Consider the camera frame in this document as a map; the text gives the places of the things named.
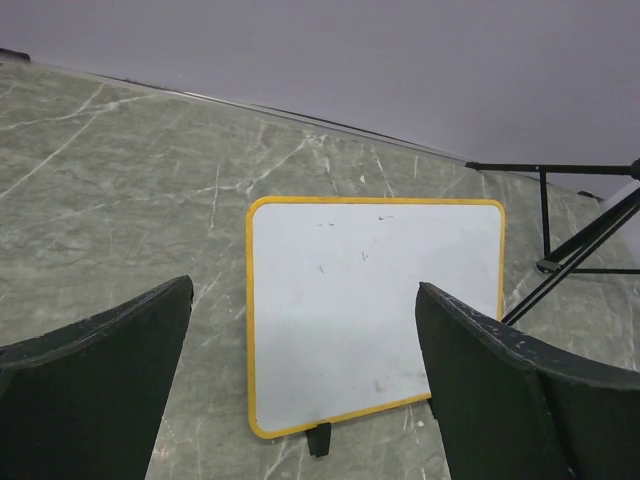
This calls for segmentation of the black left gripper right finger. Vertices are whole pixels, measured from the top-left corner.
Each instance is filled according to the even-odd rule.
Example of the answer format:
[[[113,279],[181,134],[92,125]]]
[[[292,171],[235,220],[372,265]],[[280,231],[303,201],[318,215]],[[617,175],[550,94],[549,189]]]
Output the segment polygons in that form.
[[[639,375],[420,284],[416,328],[454,479],[636,479]]]

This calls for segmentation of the yellow framed whiteboard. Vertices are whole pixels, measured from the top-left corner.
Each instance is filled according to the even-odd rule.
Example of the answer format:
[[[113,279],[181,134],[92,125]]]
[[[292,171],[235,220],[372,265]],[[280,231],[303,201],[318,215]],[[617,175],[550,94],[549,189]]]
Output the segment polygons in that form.
[[[418,287],[500,319],[505,243],[505,210],[490,199],[255,201],[246,216],[252,431],[272,439],[427,399]]]

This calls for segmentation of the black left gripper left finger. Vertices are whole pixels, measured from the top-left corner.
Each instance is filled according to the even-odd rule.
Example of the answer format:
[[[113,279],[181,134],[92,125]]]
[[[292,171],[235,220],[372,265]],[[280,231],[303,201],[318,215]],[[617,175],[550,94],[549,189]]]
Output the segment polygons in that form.
[[[190,277],[1,349],[4,479],[142,479],[192,311]]]

